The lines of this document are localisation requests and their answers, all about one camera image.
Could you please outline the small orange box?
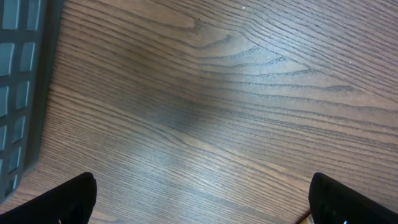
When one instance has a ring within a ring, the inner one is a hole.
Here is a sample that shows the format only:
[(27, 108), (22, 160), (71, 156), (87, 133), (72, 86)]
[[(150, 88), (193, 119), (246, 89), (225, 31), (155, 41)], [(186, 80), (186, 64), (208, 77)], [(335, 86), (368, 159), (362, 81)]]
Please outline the small orange box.
[(304, 218), (299, 224), (314, 224), (313, 216), (310, 213), (306, 218)]

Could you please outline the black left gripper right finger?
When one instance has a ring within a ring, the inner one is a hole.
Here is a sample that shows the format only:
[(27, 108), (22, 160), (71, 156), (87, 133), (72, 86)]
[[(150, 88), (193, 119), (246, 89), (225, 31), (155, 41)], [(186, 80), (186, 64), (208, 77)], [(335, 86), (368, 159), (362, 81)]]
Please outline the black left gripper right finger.
[(397, 224), (397, 213), (317, 172), (308, 200), (315, 224)]

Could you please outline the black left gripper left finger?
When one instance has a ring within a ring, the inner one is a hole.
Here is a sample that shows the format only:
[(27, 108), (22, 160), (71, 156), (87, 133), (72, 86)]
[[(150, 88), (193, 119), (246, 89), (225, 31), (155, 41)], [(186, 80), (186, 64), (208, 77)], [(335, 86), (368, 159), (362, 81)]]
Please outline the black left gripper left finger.
[(97, 184), (84, 172), (32, 200), (1, 214), (1, 224), (87, 224), (93, 212)]

